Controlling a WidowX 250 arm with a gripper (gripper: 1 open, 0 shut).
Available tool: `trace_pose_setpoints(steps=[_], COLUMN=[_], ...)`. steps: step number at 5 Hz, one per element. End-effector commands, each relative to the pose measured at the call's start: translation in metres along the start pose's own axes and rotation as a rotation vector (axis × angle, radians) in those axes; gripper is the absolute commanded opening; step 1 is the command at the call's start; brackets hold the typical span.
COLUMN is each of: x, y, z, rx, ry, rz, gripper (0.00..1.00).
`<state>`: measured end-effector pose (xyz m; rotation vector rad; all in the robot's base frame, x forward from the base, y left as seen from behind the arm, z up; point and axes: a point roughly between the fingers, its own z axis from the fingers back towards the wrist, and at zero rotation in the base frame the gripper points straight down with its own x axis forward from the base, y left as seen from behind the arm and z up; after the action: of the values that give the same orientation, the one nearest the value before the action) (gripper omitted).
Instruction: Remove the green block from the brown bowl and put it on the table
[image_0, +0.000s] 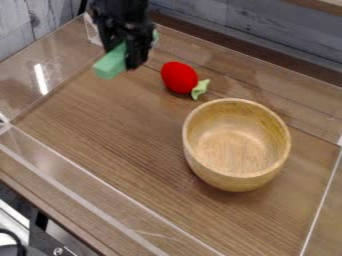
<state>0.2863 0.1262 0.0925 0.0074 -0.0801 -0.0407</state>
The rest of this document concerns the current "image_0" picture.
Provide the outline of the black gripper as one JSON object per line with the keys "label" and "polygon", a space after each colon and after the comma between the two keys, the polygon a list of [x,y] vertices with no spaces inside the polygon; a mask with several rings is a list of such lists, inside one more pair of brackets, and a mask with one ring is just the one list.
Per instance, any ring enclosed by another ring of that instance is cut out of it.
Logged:
{"label": "black gripper", "polygon": [[[89,12],[98,29],[105,52],[109,52],[128,34],[144,33],[154,28],[148,16],[148,0],[90,0]],[[134,70],[148,59],[153,36],[125,38],[125,67]]]}

